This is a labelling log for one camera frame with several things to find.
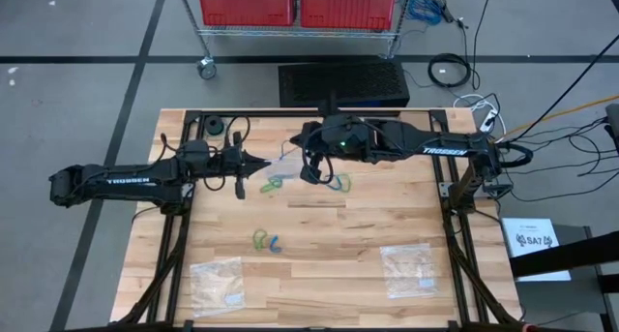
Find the black metal frame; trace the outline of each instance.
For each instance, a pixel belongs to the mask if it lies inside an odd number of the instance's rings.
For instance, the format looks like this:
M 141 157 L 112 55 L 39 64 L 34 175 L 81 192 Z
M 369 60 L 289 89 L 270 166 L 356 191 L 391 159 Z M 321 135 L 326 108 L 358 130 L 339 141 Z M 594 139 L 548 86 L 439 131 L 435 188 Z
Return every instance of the black metal frame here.
M 354 113 L 355 115 L 360 115 L 360 116 L 395 117 L 399 115 L 398 110 L 375 110 L 375 109 L 347 110 L 345 108 L 343 108 L 342 110 L 350 111 Z M 433 128 L 434 121 L 439 123 L 440 129 L 442 132 L 449 131 L 445 110 L 430 110 L 430 111 L 424 110 L 424 112 L 427 112 L 429 114 L 429 123 L 433 131 L 434 131 L 434 128 Z M 185 119 L 183 122 L 181 144 L 190 139 L 190 131 L 193 125 L 197 125 L 197 133 L 196 133 L 195 138 L 196 139 L 204 138 L 205 119 L 206 117 L 210 115 L 214 115 L 214 114 L 220 117 L 232 117 L 232 116 L 239 116 L 239 115 L 247 115 L 250 117 L 284 117 L 284 116 L 285 117 L 305 117 L 305 116 L 312 117 L 312 116 L 318 116 L 318 111 L 313 108 L 294 109 L 294 110 L 292 109 L 286 109 L 286 110 L 250 109 L 250 110 L 238 110 L 238 111 L 237 110 L 223 110 L 223 111 L 211 111 L 211 112 L 202 111 L 202 110 L 188 110 L 185 114 Z M 440 161 L 438 157 L 436 156 L 432 157 L 432 162 L 433 162 L 434 174 L 435 174 L 436 182 L 438 186 L 438 183 L 444 182 L 443 171 L 442 171 L 442 167 L 440 165 Z M 458 177 L 457 169 L 456 169 L 456 161 L 454 160 L 454 158 L 448 158 L 448 165 L 449 165 L 449 171 L 450 171 L 452 182 L 459 181 L 459 177 Z M 446 198 L 442 196 L 441 197 L 441 210 L 442 210 L 444 219 L 449 220 L 449 224 L 445 226 L 445 231 L 446 231 L 445 235 L 450 236 L 449 229 L 453 231 L 453 226 L 451 225 L 452 210 L 447 209 L 448 203 L 446 201 L 447 201 Z M 182 247 L 181 247 L 181 251 L 177 254 L 178 258 L 176 259 L 176 263 L 173 269 L 172 284 L 170 286 L 167 307 L 165 310 L 164 322 L 169 323 L 169 324 L 172 324 L 174 322 L 176 302 L 177 302 L 180 281 L 181 281 L 181 271 L 183 267 L 183 256 L 185 254 L 185 247 L 187 245 L 187 235 L 189 233 L 190 216 L 191 216 L 191 208 L 187 212 L 187 214 L 181 216 L 181 228 L 179 231 L 178 241 L 180 242 L 180 245 L 182 245 Z M 463 213 L 458 213 L 458 218 L 460 221 L 460 225 L 462 227 L 461 233 L 462 233 L 462 240 L 463 240 L 464 248 L 466 251 L 466 256 L 469 258 L 469 262 L 471 263 L 474 271 L 477 273 L 478 272 L 477 262 L 475 258 L 475 251 L 473 247 L 472 236 L 471 236 L 468 220 L 466 218 L 466 215 L 464 215 Z M 170 246 L 169 242 L 171 239 L 173 223 L 174 223 L 174 217 L 167 216 L 165 219 L 165 223 L 163 225 L 162 242 L 161 242 L 160 251 L 158 254 L 158 261 L 157 261 L 157 274 L 158 275 L 161 274 L 162 269 L 165 265 L 165 259 L 168 257 L 167 252 Z M 447 244 L 448 244 L 448 247 L 453 246 L 453 243 L 449 241 L 447 242 Z M 470 316 L 468 314 L 468 309 L 467 309 L 467 304 L 466 304 L 466 293 L 464 290 L 464 282 L 462 280 L 460 266 L 457 264 L 457 261 L 453 259 L 452 257 L 450 257 L 450 263 L 452 267 L 452 274 L 454 277 L 454 285 L 456 289 L 456 300 L 457 300 L 460 321 L 462 323 L 470 322 Z M 476 290 L 474 290 L 474 294 L 475 294 L 476 306 L 478 309 L 479 321 L 480 323 L 487 323 L 488 317 L 487 317 L 486 305 L 482 297 Z M 157 313 L 159 310 L 159 304 L 160 304 L 160 293 L 157 292 L 157 294 L 155 295 L 154 299 L 152 300 L 148 308 L 147 319 L 146 319 L 147 323 L 154 323 L 157 321 Z M 285 330 L 286 331 L 288 330 L 289 331 L 302 331 L 302 330 L 306 331 L 307 329 L 301 329 L 301 328 L 287 329 L 286 328 Z M 348 330 L 353 331 L 357 329 L 336 328 L 336 329 L 331 329 L 331 330 L 338 330 L 338 332 L 347 332 Z M 439 331 L 448 331 L 449 328 L 406 328 L 406 330 L 416 331 L 416 332 L 424 332 L 424 331 L 439 332 Z M 251 332 L 260 332 L 260 331 L 259 331 L 259 328 L 251 328 Z

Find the white cable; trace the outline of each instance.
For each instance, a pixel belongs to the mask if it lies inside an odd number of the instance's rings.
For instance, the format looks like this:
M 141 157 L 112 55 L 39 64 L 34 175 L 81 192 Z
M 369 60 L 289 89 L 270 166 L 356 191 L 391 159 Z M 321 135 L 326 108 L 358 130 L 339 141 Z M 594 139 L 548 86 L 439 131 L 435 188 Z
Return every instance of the white cable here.
M 453 107 L 457 107 L 456 105 L 457 105 L 458 101 L 460 101 L 462 99 L 468 99 L 468 98 L 480 99 L 475 104 L 468 106 L 471 109 L 471 111 L 476 111 L 476 110 L 482 109 L 482 108 L 484 108 L 486 106 L 489 106 L 491 109 L 496 110 L 498 112 L 498 110 L 496 109 L 496 107 L 493 104 L 491 104 L 490 102 L 485 100 L 486 97 L 484 97 L 482 95 L 479 95 L 479 94 L 467 94 L 467 95 L 459 96 L 458 98 L 456 98 L 454 100 Z M 505 128 L 505 122 L 503 121 L 503 117 L 501 116 L 501 113 L 498 113 L 497 116 L 499 118 L 499 122 L 501 122 L 501 127 L 503 129 L 503 137 L 499 138 L 499 139 L 497 139 L 495 141 L 496 143 L 499 143 L 499 142 L 501 142 L 504 139 L 504 137 L 505 137 L 505 135 L 507 133 L 507 129 Z

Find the red storage bin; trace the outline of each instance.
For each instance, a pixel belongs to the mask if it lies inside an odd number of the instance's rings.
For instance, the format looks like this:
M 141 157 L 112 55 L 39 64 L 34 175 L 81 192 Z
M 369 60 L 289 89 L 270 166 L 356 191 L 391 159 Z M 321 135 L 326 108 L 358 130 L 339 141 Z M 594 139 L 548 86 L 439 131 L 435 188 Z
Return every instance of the red storage bin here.
M 301 25 L 389 30 L 395 1 L 301 0 Z
M 290 26 L 294 0 L 200 0 L 205 25 Z

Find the wire shelf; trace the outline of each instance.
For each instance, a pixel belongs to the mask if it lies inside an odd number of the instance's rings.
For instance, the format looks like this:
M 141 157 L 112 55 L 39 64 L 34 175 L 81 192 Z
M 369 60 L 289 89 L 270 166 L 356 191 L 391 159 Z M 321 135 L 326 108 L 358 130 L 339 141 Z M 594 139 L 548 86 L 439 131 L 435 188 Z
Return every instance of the wire shelf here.
M 243 37 L 331 37 L 392 39 L 392 31 L 372 31 L 350 28 L 305 28 L 300 26 L 207 26 L 198 30 L 201 36 L 243 36 Z

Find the plastic bag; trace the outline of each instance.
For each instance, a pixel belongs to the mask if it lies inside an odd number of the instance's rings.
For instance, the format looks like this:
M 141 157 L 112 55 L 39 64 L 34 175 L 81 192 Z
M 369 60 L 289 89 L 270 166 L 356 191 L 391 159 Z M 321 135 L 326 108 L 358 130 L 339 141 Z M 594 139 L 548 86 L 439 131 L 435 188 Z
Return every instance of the plastic bag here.
M 294 179 L 299 176 L 303 160 L 301 149 L 297 147 L 289 148 L 287 151 L 281 149 L 279 158 L 270 161 L 271 164 L 263 168 L 267 178 L 279 177 L 281 179 Z
M 429 244 L 384 246 L 380 248 L 380 256 L 389 298 L 436 293 Z
M 240 257 L 193 264 L 191 275 L 194 317 L 208 317 L 245 308 Z

